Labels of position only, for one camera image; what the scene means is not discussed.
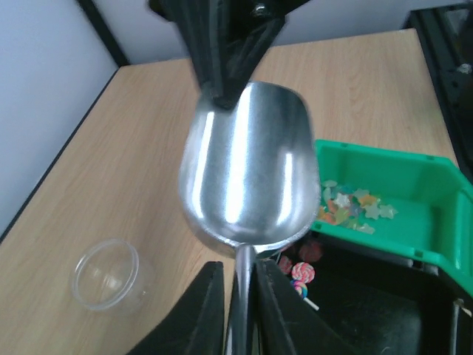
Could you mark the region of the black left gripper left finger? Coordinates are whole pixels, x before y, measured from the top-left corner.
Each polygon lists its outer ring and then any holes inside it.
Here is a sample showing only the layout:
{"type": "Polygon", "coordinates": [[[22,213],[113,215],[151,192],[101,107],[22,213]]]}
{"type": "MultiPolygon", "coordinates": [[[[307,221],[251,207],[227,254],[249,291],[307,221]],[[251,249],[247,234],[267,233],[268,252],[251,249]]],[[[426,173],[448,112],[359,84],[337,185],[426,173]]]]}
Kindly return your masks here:
{"type": "Polygon", "coordinates": [[[221,354],[225,293],[221,262],[207,262],[168,315],[130,354],[221,354]]]}

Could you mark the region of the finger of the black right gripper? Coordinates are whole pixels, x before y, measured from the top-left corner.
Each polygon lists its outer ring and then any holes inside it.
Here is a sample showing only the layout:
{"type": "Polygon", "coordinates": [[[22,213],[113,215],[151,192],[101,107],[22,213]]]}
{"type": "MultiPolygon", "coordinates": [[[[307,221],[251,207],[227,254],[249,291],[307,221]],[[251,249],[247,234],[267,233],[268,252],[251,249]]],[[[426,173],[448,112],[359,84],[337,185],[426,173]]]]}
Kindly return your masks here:
{"type": "Polygon", "coordinates": [[[303,1],[159,0],[149,8],[174,23],[191,57],[200,89],[231,109],[303,1]]]}

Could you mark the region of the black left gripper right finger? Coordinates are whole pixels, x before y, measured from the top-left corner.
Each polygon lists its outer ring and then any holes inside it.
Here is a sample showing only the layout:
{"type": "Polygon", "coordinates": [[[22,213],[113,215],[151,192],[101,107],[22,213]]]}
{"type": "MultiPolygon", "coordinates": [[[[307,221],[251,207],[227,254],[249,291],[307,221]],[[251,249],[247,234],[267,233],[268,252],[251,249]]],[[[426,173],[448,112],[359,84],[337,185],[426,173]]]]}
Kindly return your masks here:
{"type": "Polygon", "coordinates": [[[256,263],[266,354],[341,354],[341,338],[299,296],[273,260],[256,263]]]}

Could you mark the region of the silver metal scoop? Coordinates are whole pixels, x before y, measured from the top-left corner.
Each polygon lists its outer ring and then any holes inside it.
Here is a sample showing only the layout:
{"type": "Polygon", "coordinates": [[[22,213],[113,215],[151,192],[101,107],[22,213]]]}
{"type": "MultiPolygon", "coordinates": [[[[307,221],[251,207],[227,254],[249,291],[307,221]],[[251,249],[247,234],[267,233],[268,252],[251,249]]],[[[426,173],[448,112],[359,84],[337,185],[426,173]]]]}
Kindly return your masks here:
{"type": "Polygon", "coordinates": [[[231,109],[208,91],[197,101],[178,190],[195,236],[234,258],[225,352],[249,354],[255,265],[299,240],[316,219],[319,165],[299,93],[250,82],[231,109]]]}

